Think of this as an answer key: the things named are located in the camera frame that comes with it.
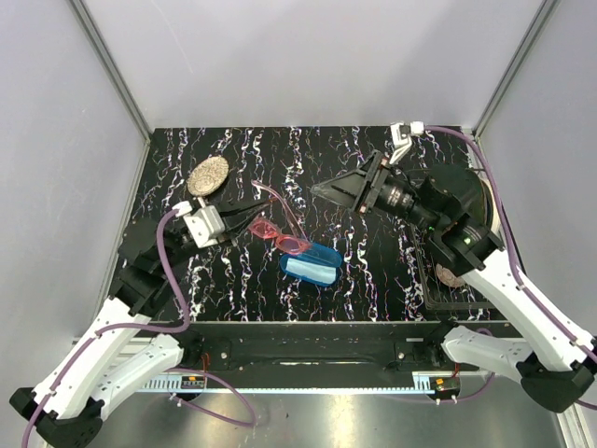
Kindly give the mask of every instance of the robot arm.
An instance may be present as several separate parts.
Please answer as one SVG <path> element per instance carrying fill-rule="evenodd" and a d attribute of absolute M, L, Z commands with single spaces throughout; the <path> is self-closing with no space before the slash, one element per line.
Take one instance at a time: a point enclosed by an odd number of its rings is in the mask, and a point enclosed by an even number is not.
<path fill-rule="evenodd" d="M 576 343 L 571 343 L 519 287 L 501 240 L 491 232 L 491 191 L 474 172 L 456 165 L 437 165 L 417 185 L 394 176 L 391 166 L 411 146 L 408 132 L 414 134 L 414 129 L 419 134 L 421 128 L 417 122 L 392 125 L 396 151 L 391 160 L 374 151 L 356 170 L 313 186 L 312 193 L 360 214 L 382 210 L 419 229 L 433 258 L 492 301 L 525 339 L 513 343 L 447 326 L 426 343 L 434 349 L 440 347 L 454 362 L 520 382 L 545 408 L 564 411 L 594 381 L 597 365 L 580 348 L 588 347 L 594 353 L 593 337 L 518 272 L 538 302 L 576 337 Z"/>
<path fill-rule="evenodd" d="M 202 203 L 197 211 L 180 203 L 176 214 L 184 227 L 166 231 L 164 246 L 172 265 L 185 262 L 211 245 L 234 244 L 270 201 Z M 159 315 L 172 290 L 156 248 L 158 223 L 133 221 L 118 249 L 127 261 L 110 287 L 95 320 L 64 361 L 35 388 L 20 388 L 10 404 L 55 448 L 84 447 L 119 404 L 156 375 L 178 365 L 194 368 L 201 359 L 201 336 L 195 339 L 159 334 L 134 357 L 110 370 L 122 348 Z M 104 329 L 114 324 L 141 328 Z M 56 378 L 63 374 L 56 386 Z"/>

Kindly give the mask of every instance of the metal floor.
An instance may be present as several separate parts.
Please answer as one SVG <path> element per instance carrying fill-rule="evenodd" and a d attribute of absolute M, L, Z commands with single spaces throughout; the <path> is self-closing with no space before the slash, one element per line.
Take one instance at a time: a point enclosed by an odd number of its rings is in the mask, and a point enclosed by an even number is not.
<path fill-rule="evenodd" d="M 463 381 L 465 393 L 482 384 L 476 377 Z M 479 399 L 440 407 L 374 396 L 249 399 L 259 414 L 255 429 L 177 408 L 163 396 L 136 394 L 109 417 L 90 448 L 565 446 L 555 414 L 540 408 L 519 385 L 506 379 L 494 381 Z M 204 396 L 196 402 L 219 413 L 245 416 L 242 404 L 232 396 Z"/>

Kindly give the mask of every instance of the white wall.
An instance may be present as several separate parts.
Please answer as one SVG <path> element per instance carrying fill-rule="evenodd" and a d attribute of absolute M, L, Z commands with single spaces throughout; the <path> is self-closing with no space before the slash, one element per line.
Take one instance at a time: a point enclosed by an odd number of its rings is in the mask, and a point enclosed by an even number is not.
<path fill-rule="evenodd" d="M 92 318 L 143 140 L 64 0 L 0 11 L 0 446 Z"/>
<path fill-rule="evenodd" d="M 596 23 L 594 1 L 562 2 L 481 137 L 530 277 L 593 334 Z"/>
<path fill-rule="evenodd" d="M 86 0 L 154 127 L 473 126 L 540 0 Z"/>

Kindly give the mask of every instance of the plastic case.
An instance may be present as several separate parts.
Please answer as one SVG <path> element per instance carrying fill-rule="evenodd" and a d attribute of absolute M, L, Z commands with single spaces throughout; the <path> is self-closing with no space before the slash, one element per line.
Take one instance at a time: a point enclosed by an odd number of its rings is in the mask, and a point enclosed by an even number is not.
<path fill-rule="evenodd" d="M 317 243 L 312 243 L 300 255 L 286 254 L 280 258 L 280 268 L 284 273 L 319 287 L 334 284 L 341 264 L 342 256 L 338 251 Z"/>

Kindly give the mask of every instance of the sunglasses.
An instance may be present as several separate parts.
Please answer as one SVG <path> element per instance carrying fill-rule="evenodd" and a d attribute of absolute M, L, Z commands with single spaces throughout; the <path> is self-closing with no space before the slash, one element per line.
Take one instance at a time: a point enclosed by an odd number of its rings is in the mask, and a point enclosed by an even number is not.
<path fill-rule="evenodd" d="M 290 255 L 299 255 L 311 247 L 311 243 L 293 235 L 284 235 L 282 231 L 264 217 L 257 217 L 249 226 L 249 231 L 263 240 L 275 238 L 277 248 Z"/>
<path fill-rule="evenodd" d="M 305 232 L 300 227 L 297 218 L 292 213 L 292 210 L 280 196 L 280 194 L 271 189 L 270 187 L 266 187 L 265 185 L 253 181 L 251 182 L 253 186 L 257 187 L 258 189 L 264 189 L 269 194 L 271 194 L 274 198 L 278 200 L 278 202 L 282 205 L 286 219 L 288 224 L 290 225 L 290 229 L 292 231 L 292 235 L 287 235 L 282 233 L 280 228 L 273 224 L 272 222 L 268 221 L 264 217 L 256 217 L 253 222 L 249 225 L 249 231 L 253 233 L 256 237 L 261 238 L 263 240 L 271 240 L 275 239 L 275 246 L 285 252 L 286 254 L 290 255 L 300 255 L 309 249 L 312 244 L 307 240 L 307 236 Z"/>

